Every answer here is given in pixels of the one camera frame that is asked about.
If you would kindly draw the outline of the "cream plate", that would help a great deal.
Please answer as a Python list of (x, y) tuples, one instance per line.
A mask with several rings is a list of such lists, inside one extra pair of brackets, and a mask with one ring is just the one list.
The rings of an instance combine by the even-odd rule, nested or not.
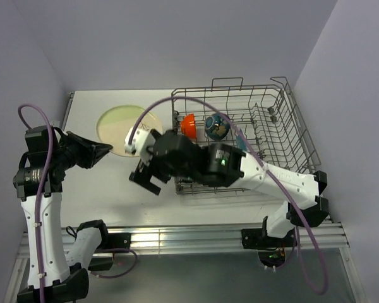
[(96, 132), (100, 142), (113, 146), (111, 152), (121, 157), (135, 157), (125, 152), (124, 142), (136, 120), (144, 112), (137, 105), (120, 105), (105, 111), (97, 121)]

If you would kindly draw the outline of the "orange plastic bowl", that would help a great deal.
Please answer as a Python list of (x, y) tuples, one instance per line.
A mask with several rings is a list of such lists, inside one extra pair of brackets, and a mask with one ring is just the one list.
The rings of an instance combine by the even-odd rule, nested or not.
[(195, 115), (188, 114), (180, 123), (181, 132), (189, 139), (196, 139)]

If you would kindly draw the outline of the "blue floral ceramic bowl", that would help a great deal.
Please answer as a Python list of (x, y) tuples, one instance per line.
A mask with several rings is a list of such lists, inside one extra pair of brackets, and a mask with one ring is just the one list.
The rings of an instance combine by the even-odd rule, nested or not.
[(227, 136), (230, 129), (230, 124), (218, 114), (212, 114), (205, 119), (205, 133), (214, 141), (223, 140)]

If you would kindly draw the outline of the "teal scalloped plate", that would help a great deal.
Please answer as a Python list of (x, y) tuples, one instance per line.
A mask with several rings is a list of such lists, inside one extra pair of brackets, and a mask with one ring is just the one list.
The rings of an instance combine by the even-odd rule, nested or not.
[(239, 132), (236, 135), (236, 145), (240, 150), (244, 152), (248, 152), (249, 150), (246, 137), (242, 132)]

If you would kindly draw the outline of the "dark brown mug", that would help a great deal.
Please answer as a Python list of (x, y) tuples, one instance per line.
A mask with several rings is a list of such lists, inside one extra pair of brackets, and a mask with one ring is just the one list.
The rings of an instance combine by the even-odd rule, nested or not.
[(184, 184), (194, 184), (195, 183), (195, 181), (190, 177), (180, 177), (179, 181), (180, 181), (180, 183), (184, 183)]

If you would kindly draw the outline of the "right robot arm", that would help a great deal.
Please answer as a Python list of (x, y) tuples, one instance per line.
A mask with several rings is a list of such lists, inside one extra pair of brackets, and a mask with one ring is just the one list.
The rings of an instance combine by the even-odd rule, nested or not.
[(317, 227), (329, 215), (322, 197), (327, 175), (322, 171), (302, 174), (257, 160), (235, 146), (214, 143), (199, 146), (174, 131), (160, 134), (152, 129), (130, 129), (126, 152), (140, 162), (129, 179), (159, 194), (153, 177), (167, 183), (172, 177), (207, 187), (247, 189), (281, 199), (283, 204), (263, 220), (262, 242), (276, 245), (294, 227)]

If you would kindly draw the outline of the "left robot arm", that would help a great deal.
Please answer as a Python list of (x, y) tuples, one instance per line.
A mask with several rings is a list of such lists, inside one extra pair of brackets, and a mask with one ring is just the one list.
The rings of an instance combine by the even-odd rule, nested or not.
[(94, 142), (57, 127), (26, 131), (28, 147), (13, 178), (25, 214), (30, 269), (27, 287), (17, 302), (74, 302), (89, 289), (94, 252), (103, 252), (111, 240), (103, 220), (83, 222), (66, 252), (61, 227), (61, 203), (66, 171), (91, 169), (112, 145)]

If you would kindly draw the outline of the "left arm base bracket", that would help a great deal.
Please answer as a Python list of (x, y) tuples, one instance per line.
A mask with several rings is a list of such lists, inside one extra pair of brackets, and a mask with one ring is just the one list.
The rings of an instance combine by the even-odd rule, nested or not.
[(106, 249), (124, 249), (124, 252), (127, 252), (127, 249), (131, 245), (131, 234), (128, 232), (122, 233), (110, 233), (108, 234)]

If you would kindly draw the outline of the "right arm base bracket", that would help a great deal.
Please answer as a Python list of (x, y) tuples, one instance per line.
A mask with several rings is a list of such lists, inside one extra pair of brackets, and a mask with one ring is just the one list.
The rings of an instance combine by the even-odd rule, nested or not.
[(295, 240), (293, 231), (289, 231), (284, 238), (275, 238), (263, 236), (262, 229), (241, 230), (241, 244), (244, 249), (275, 250), (281, 247), (292, 247)]

